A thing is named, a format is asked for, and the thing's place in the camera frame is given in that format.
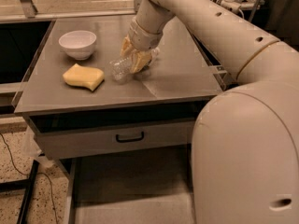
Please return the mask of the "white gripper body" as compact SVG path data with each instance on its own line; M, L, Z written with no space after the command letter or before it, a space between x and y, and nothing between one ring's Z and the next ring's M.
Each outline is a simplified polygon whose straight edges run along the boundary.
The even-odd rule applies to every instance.
M128 31L128 37L132 46L140 51L155 49L162 38L163 34L151 34L144 30L137 22L136 17L133 17Z

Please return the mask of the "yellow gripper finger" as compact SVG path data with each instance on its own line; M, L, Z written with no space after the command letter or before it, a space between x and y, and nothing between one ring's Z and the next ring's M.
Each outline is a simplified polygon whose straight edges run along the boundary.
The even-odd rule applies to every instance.
M132 52L134 51L134 47L131 43L130 37L127 35L123 40L121 44L121 56L122 57L130 57L132 55Z
M150 51L134 51L131 54L132 65L130 67L130 73L138 73L146 66L152 59Z

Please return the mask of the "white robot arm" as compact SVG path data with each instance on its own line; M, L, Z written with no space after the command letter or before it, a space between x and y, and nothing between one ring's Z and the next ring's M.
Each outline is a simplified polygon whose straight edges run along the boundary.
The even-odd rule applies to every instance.
M210 0L142 0L121 48L133 72L173 17L238 84L193 128L196 223L299 224L299 52Z

